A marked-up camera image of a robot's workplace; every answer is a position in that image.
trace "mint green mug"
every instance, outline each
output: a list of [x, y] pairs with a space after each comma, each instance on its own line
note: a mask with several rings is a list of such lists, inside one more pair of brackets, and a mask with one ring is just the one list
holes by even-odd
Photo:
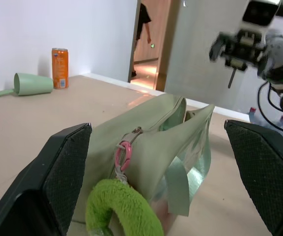
[[16, 73], [14, 76], [14, 89], [0, 91], [0, 97], [12, 93], [18, 96], [50, 93], [53, 90], [53, 81], [49, 77]]

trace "lime green plush ring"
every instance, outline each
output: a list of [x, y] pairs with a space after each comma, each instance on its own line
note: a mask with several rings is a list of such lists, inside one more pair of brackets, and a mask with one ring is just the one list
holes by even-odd
[[88, 197], [87, 231], [95, 235], [112, 235], [108, 228], [115, 212], [126, 236], [163, 236], [156, 214], [143, 196], [117, 179], [100, 181]]

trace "beige table surface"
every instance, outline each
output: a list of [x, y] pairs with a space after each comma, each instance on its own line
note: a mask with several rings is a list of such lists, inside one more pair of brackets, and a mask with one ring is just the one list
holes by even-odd
[[[84, 122], [95, 127], [152, 96], [83, 76], [51, 94], [0, 98], [0, 199], [16, 175], [64, 128]], [[189, 217], [178, 217], [169, 236], [270, 236], [242, 184], [224, 130], [227, 117], [213, 114], [212, 163], [194, 196]], [[72, 224], [69, 236], [82, 236]]]

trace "can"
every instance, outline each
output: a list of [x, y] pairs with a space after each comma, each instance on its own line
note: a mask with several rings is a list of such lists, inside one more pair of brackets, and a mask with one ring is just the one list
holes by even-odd
[[52, 48], [52, 77], [54, 88], [68, 88], [68, 50]]

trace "doorway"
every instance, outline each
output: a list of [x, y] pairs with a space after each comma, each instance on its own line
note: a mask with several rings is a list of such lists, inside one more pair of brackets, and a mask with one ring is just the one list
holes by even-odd
[[[148, 43], [147, 31], [145, 25], [143, 25], [141, 38], [138, 40], [134, 52], [134, 69], [136, 76], [130, 78], [130, 83], [132, 84], [159, 90], [157, 88], [157, 82], [171, 1], [172, 0], [141, 0], [141, 3], [145, 5], [151, 19], [151, 22], [148, 23], [151, 42]], [[139, 15], [140, 11], [137, 13], [136, 28]]]

